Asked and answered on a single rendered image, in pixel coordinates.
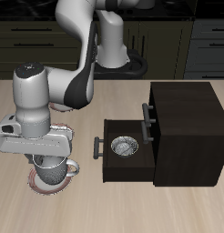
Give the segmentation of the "dark kitchen cupboards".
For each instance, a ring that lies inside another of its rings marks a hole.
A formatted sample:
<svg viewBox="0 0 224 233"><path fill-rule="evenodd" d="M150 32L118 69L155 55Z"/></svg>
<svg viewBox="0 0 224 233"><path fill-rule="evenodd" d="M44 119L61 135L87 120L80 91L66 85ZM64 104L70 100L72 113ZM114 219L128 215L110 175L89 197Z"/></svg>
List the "dark kitchen cupboards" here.
<svg viewBox="0 0 224 233"><path fill-rule="evenodd" d="M56 0L0 0L0 79L29 61L75 70L81 44L55 19ZM145 79L181 79L194 14L188 0L156 0L150 10L120 9L124 44L148 62Z"/></svg>

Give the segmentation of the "dark wooden cabinet drawer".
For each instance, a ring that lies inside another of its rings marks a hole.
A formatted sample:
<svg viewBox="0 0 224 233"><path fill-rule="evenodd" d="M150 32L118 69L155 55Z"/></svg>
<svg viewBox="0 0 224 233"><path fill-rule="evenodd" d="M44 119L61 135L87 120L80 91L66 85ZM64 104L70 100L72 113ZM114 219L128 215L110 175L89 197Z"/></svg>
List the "dark wooden cabinet drawer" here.
<svg viewBox="0 0 224 233"><path fill-rule="evenodd" d="M132 137L137 151L120 157L111 143L117 137ZM155 160L150 142L143 142L141 120L104 120L104 138L95 137L93 159L103 158L103 182L152 182Z"/></svg>

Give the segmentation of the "grey kitchen drawer unit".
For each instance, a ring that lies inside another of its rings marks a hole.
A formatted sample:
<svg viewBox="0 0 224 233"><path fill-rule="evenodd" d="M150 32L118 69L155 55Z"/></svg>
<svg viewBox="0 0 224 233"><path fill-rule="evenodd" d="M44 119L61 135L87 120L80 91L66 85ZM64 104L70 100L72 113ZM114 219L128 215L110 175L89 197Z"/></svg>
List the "grey kitchen drawer unit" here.
<svg viewBox="0 0 224 233"><path fill-rule="evenodd" d="M224 0L197 0L185 79L224 79Z"/></svg>

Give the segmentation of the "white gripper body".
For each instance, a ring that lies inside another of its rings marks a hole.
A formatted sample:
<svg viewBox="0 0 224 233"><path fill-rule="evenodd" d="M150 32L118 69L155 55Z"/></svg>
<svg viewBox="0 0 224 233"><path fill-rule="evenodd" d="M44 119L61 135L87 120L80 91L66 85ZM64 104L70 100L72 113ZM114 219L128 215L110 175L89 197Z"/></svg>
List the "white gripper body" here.
<svg viewBox="0 0 224 233"><path fill-rule="evenodd" d="M48 134L40 138L24 138L16 134L0 133L0 151L16 154L43 156L69 156L72 140L50 128Z"/></svg>

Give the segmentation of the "white plate with red rim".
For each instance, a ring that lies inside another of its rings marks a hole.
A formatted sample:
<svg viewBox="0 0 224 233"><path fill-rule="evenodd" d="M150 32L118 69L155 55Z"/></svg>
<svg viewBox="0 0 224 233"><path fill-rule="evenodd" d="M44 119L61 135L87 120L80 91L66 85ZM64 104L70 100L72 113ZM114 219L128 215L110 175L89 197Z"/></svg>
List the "white plate with red rim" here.
<svg viewBox="0 0 224 233"><path fill-rule="evenodd" d="M49 103L49 106L57 112L70 112L73 110L72 107L64 106L64 105L60 105L60 104L52 103L52 102Z"/></svg>
<svg viewBox="0 0 224 233"><path fill-rule="evenodd" d="M71 141L75 135L74 129L63 123L53 123L50 128L57 133L65 134L69 141Z"/></svg>
<svg viewBox="0 0 224 233"><path fill-rule="evenodd" d="M63 191L71 182L71 177L65 177L65 179L57 185L48 185L40 179L36 173L36 169L33 167L27 177L27 184L37 194L41 195L54 195L60 191Z"/></svg>

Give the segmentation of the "small grey fluted bowl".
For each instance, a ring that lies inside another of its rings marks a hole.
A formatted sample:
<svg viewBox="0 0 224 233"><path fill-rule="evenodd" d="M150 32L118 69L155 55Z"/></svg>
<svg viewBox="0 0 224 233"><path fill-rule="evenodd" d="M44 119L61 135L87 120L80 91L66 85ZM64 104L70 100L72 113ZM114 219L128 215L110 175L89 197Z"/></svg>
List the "small grey fluted bowl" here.
<svg viewBox="0 0 224 233"><path fill-rule="evenodd" d="M138 142L133 137L116 137L111 142L111 149L119 157L132 157L138 151Z"/></svg>

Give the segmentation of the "white porcelain mug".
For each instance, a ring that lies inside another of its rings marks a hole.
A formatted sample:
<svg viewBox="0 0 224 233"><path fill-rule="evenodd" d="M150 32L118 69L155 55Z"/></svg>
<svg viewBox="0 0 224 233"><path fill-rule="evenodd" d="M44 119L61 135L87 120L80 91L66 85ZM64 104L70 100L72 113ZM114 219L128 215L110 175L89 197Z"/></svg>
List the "white porcelain mug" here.
<svg viewBox="0 0 224 233"><path fill-rule="evenodd" d="M33 161L37 175L42 181L48 185L57 185L61 183L65 177L73 177L79 172L79 165L76 161L67 157L52 157L52 167L41 167L40 155L33 155Z"/></svg>

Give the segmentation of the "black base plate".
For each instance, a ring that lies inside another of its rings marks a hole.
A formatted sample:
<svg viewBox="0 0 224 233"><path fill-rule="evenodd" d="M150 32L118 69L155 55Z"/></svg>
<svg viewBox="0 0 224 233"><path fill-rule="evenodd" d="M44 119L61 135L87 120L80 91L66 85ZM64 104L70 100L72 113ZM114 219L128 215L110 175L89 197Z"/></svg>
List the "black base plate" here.
<svg viewBox="0 0 224 233"><path fill-rule="evenodd" d="M107 68L95 63L94 78L96 80L141 79L148 71L147 61L135 49L128 49L127 55L130 61L122 67Z"/></svg>

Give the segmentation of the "dark wooden cabinet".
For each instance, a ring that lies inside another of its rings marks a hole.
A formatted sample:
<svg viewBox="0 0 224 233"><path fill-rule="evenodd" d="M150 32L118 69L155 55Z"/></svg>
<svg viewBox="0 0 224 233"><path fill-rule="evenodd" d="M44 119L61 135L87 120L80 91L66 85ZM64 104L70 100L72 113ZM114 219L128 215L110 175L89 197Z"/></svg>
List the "dark wooden cabinet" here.
<svg viewBox="0 0 224 233"><path fill-rule="evenodd" d="M152 82L143 106L156 187L214 187L224 166L224 110L209 82Z"/></svg>

